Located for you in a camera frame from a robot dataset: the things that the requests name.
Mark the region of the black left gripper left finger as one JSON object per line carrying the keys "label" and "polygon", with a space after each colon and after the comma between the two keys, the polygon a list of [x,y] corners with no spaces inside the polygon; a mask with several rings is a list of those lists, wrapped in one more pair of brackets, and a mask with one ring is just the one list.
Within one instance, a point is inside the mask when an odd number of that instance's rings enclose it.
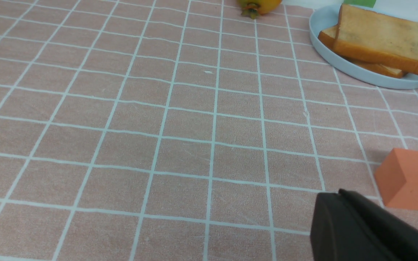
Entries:
{"label": "black left gripper left finger", "polygon": [[400,260],[336,193],[322,192],[316,196],[310,242],[315,261]]}

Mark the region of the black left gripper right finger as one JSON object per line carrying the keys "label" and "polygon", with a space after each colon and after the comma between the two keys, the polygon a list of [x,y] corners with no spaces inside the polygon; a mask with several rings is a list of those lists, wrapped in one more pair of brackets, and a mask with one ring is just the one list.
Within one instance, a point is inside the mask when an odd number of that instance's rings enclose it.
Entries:
{"label": "black left gripper right finger", "polygon": [[418,230],[358,192],[339,189],[370,231],[401,261],[418,261]]}

